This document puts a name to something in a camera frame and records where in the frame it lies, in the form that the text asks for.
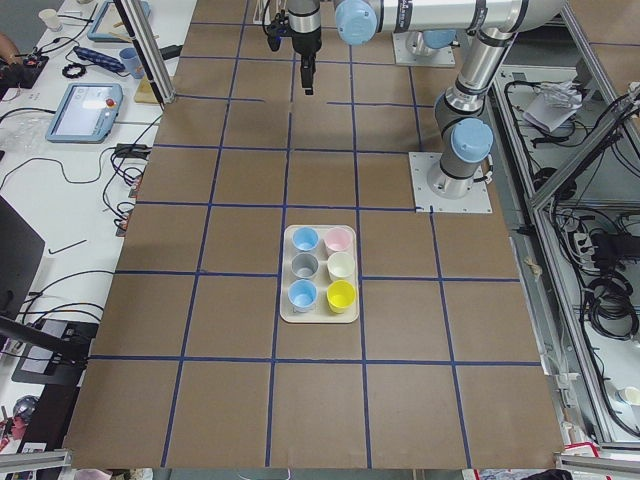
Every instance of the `white desk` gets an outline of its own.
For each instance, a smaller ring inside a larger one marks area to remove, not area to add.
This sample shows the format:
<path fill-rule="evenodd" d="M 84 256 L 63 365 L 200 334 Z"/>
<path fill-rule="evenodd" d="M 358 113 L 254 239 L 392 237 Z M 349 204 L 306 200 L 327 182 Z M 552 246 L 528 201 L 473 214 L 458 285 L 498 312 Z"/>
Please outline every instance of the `white desk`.
<path fill-rule="evenodd" d="M 160 35 L 158 44 L 180 45 L 186 37 L 189 20 L 196 0 L 149 0 L 152 13 L 150 23 L 154 32 Z M 88 18 L 96 2 L 79 5 L 75 0 L 66 0 L 59 10 L 61 14 Z M 79 24 L 75 20 L 63 19 L 65 23 Z M 61 32 L 47 30 L 39 46 L 49 43 L 59 36 L 76 35 L 81 26 L 65 25 Z M 101 51 L 113 57 L 118 56 L 123 43 L 95 43 L 85 34 L 78 39 L 80 45 Z M 62 68 L 68 64 L 64 58 L 73 45 L 49 54 L 50 61 L 36 85 L 31 90 L 23 90 L 15 100 L 0 103 L 0 115 L 19 107 L 39 107 L 55 110 L 71 80 L 62 76 Z M 175 72 L 178 59 L 167 62 L 170 74 Z M 51 115 L 27 113 L 6 119 L 0 124 L 0 149 L 6 155 L 0 162 L 0 182 L 16 166 L 32 157 L 48 157 L 60 160 L 67 176 L 72 180 L 89 180 L 97 176 L 100 152 L 116 143 L 133 142 L 146 125 L 160 115 L 157 105 L 136 104 L 133 95 L 138 81 L 131 77 L 121 78 L 99 67 L 89 67 L 87 74 L 76 81 L 119 83 L 123 87 L 124 100 L 111 134 L 101 144 L 53 144 L 44 139 L 44 132 Z M 9 91 L 5 98 L 11 98 L 15 90 Z M 151 128 L 140 140 L 147 145 L 153 144 L 157 127 Z M 33 290 L 38 290 L 50 282 L 75 272 L 85 270 L 109 270 L 116 267 L 122 239 L 115 236 L 113 214 L 105 211 L 102 203 L 102 191 L 113 174 L 109 163 L 109 154 L 103 157 L 103 173 L 99 181 L 88 185 L 67 183 L 60 167 L 51 162 L 32 162 L 20 168 L 9 177 L 0 191 L 2 195 L 29 224 L 44 238 L 45 255 L 39 273 L 34 281 Z M 111 204 L 126 200 L 129 188 L 119 178 L 109 188 Z M 74 244 L 86 242 L 50 255 L 53 251 Z M 104 305 L 111 285 L 111 275 L 92 274 L 69 279 L 47 292 L 39 299 L 33 310 L 47 310 L 68 302 L 93 302 Z M 86 321 L 83 315 L 65 314 L 68 320 Z M 42 386 L 19 384 L 11 381 L 11 374 L 17 359 L 0 359 L 0 405 L 10 410 L 16 400 L 23 395 L 39 395 Z M 10 445 L 2 453 L 11 453 L 17 448 Z"/>

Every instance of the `blue cup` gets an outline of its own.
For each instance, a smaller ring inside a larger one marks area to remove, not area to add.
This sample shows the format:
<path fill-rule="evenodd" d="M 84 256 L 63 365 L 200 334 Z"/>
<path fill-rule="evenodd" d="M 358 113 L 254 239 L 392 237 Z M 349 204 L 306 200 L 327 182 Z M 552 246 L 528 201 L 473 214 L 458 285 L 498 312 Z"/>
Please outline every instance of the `blue cup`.
<path fill-rule="evenodd" d="M 311 252 L 318 246 L 320 237 L 311 227 L 302 227 L 293 233 L 293 246 L 301 252 Z"/>
<path fill-rule="evenodd" d="M 293 310 L 305 313 L 313 310 L 318 299 L 318 290 L 310 280 L 296 280 L 289 287 L 289 301 Z"/>
<path fill-rule="evenodd" d="M 133 78 L 140 80 L 144 77 L 144 68 L 142 68 L 140 57 L 135 48 L 128 47 L 120 50 L 120 61 Z"/>

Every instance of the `blue tablet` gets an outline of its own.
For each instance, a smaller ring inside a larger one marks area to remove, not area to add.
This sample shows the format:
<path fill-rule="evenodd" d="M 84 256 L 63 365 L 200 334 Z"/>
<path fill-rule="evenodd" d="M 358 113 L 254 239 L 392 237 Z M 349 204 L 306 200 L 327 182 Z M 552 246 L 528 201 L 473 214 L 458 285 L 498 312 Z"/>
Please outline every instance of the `blue tablet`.
<path fill-rule="evenodd" d="M 149 3 L 142 1 L 140 4 L 145 16 L 148 17 L 151 13 Z M 121 38 L 111 35 L 113 32 L 124 37 L 128 36 L 127 30 L 122 25 L 118 25 L 121 21 L 116 5 L 112 1 L 106 1 L 100 5 L 95 20 L 87 33 L 87 38 L 94 42 L 124 42 Z"/>
<path fill-rule="evenodd" d="M 111 131 L 122 103 L 116 83 L 72 83 L 45 138 L 58 143 L 100 143 Z"/>

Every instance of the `gray cup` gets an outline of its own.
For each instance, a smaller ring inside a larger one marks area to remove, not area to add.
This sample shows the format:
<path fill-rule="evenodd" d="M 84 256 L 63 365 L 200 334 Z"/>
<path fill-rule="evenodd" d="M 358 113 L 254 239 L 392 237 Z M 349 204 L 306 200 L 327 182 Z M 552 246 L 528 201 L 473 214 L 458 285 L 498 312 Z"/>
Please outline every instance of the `gray cup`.
<path fill-rule="evenodd" d="M 299 253 L 291 261 L 291 270 L 298 278 L 313 278 L 318 272 L 318 259 L 310 253 Z"/>
<path fill-rule="evenodd" d="M 144 69 L 135 48 L 128 47 L 120 50 L 120 61 L 133 78 L 140 80 L 144 77 Z"/>

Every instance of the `muffin tray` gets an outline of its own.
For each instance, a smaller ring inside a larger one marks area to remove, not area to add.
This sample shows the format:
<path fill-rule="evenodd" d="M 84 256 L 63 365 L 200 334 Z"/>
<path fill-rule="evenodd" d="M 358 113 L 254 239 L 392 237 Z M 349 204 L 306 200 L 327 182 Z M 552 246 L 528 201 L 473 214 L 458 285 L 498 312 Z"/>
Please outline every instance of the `muffin tray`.
<path fill-rule="evenodd" d="M 318 297 L 315 307 L 308 312 L 298 312 L 294 310 L 289 300 L 289 287 L 298 277 L 293 272 L 292 260 L 296 255 L 301 253 L 293 243 L 294 233 L 303 227 L 314 229 L 319 237 L 317 247 L 307 253 L 313 254 L 318 260 L 318 271 L 311 279 L 316 286 Z M 332 280 L 329 276 L 327 261 L 329 255 L 327 253 L 324 238 L 326 233 L 334 227 L 340 227 L 348 231 L 351 235 L 351 246 L 345 250 L 346 253 L 353 257 L 355 269 L 352 275 L 345 278 L 351 285 L 355 287 L 356 299 L 347 308 L 344 313 L 334 313 L 329 307 L 327 299 L 327 290 Z M 360 289 L 358 285 L 358 255 L 357 255 L 357 238 L 353 229 L 346 225 L 291 225 L 284 232 L 283 255 L 281 265 L 281 283 L 280 283 L 280 316 L 289 323 L 352 323 L 360 316 Z"/>

